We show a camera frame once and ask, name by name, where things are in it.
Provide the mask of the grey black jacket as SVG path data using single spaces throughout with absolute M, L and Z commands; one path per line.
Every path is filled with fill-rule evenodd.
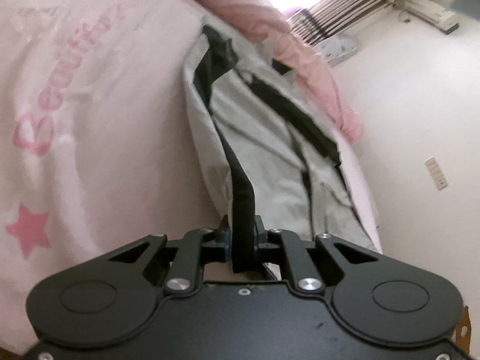
M 256 218 L 306 241 L 329 233 L 380 251 L 352 147 L 260 49 L 203 19 L 183 65 L 186 110 L 208 193 L 232 231 L 231 264 L 250 272 Z

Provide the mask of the pink printed blanket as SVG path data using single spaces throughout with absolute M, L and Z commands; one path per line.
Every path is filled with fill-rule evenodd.
M 207 16 L 232 27 L 194 0 L 1 0 L 2 289 L 218 226 L 183 80 Z

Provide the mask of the right striped curtain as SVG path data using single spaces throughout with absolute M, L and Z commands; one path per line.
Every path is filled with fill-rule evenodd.
M 314 47 L 397 1 L 321 0 L 310 8 L 298 10 L 288 22 L 296 36 Z

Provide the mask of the pink duvet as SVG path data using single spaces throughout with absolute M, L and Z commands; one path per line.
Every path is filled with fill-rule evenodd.
M 326 61 L 297 37 L 281 12 L 266 0 L 194 0 L 238 30 L 247 40 L 272 42 L 272 57 L 296 72 L 296 83 L 308 100 L 355 144 L 364 126 L 340 94 Z

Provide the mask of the white air conditioner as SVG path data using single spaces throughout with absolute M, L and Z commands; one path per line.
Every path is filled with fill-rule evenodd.
M 394 8 L 412 14 L 445 34 L 460 27 L 459 16 L 431 0 L 397 0 Z

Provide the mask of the white wall switch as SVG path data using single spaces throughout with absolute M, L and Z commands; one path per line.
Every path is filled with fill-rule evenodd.
M 448 181 L 445 175 L 443 174 L 443 171 L 439 166 L 439 163 L 437 162 L 436 158 L 434 157 L 428 158 L 425 161 L 425 166 L 437 190 L 443 190 L 448 187 Z

